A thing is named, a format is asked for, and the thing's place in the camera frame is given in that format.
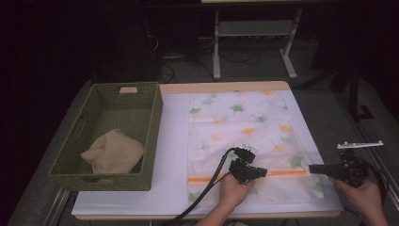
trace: human hand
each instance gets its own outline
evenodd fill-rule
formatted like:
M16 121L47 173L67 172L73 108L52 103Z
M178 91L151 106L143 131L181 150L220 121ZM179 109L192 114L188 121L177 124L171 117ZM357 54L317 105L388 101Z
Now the human hand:
M379 188L375 183L366 179L363 185L354 188L332 177L329 177L329 180L346 195L346 198L358 211L360 219L366 225L388 225L382 209Z
M226 206L233 210L235 206L244 201L248 192L255 186L255 180L240 184L231 174L220 181L219 205Z

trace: dark background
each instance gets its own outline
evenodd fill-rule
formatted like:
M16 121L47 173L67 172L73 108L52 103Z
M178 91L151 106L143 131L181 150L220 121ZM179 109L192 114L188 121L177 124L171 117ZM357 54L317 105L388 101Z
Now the dark background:
M296 37L320 41L314 69L327 70L340 62L356 67L399 120L398 10L393 1L348 2L306 7ZM198 37L213 36L214 14L115 8L139 4L134 0L0 4L3 224L85 82L156 80L157 58L148 51L146 35L158 37L160 55L169 49L193 53ZM262 19L264 11L224 15ZM293 12L277 9L268 15L292 18Z

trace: finger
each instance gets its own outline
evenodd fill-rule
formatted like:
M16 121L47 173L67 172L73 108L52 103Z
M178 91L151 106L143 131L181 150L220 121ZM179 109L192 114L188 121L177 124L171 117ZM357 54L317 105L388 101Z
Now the finger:
M333 177L328 177L328 179L332 182L332 184L334 184L336 187L338 187L341 191L343 191L344 193L346 193L347 191L353 189L352 186L348 185L347 183L333 178Z

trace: basket handle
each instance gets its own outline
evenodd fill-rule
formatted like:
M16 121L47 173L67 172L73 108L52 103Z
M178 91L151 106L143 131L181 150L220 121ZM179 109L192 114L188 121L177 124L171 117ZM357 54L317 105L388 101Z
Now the basket handle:
M138 93L137 87L122 87L120 93Z

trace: white fabric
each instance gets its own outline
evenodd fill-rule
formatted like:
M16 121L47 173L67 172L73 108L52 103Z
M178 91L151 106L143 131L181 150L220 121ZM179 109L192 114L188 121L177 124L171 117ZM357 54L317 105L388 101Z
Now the white fabric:
M188 178L211 177L222 155L242 144L256 149L254 167L309 171L311 161L278 91L195 93L190 107ZM229 154L222 173L233 159L234 154ZM206 185L189 182L189 200L195 200ZM217 191L216 186L199 205L215 205ZM318 178L307 173L258 179L244 203L304 202L323 197Z

